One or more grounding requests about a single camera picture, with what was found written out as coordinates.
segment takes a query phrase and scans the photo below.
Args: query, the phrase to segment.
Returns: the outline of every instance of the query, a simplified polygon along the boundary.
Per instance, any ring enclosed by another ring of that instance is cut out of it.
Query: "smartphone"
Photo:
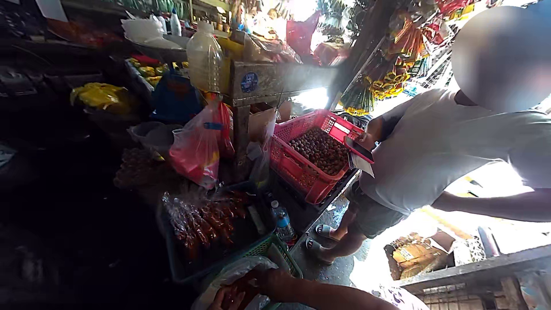
[[[371,154],[370,151],[368,151],[365,147],[361,146],[356,141],[352,140],[350,137],[344,137],[344,143],[350,148],[350,150],[358,155],[359,157],[363,158],[367,162],[373,164],[373,154]]]

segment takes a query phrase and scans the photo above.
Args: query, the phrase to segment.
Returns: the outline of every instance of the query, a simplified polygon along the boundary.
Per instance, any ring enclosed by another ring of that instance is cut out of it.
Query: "white bottle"
[[[182,25],[176,14],[176,8],[172,8],[172,15],[170,16],[170,31],[172,35],[182,36]]]
[[[197,32],[186,46],[191,84],[205,92],[220,92],[222,48],[214,38],[214,27],[197,23]]]
[[[157,16],[157,19],[161,22],[161,25],[163,26],[163,34],[166,34],[166,21],[165,18],[162,16]]]

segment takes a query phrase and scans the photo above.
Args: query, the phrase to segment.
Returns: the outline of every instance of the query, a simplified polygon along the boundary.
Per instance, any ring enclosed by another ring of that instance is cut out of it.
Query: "leg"
[[[337,257],[354,254],[366,239],[367,237],[356,229],[355,225],[351,225],[348,233],[333,248],[321,247],[320,258],[325,261],[334,261]]]
[[[344,213],[341,223],[339,224],[339,227],[337,227],[337,229],[332,229],[331,232],[329,232],[329,235],[336,240],[340,240],[342,237],[344,237],[344,235],[346,235],[346,233],[348,232],[348,225],[350,225],[350,223],[352,223],[356,219],[357,212],[358,209],[349,204],[348,209]]]

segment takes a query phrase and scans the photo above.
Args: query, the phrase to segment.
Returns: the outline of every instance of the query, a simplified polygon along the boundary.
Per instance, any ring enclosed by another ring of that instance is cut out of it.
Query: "large plastic jug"
[[[205,92],[220,92],[222,48],[214,38],[214,27],[198,22],[197,32],[187,43],[191,84]]]

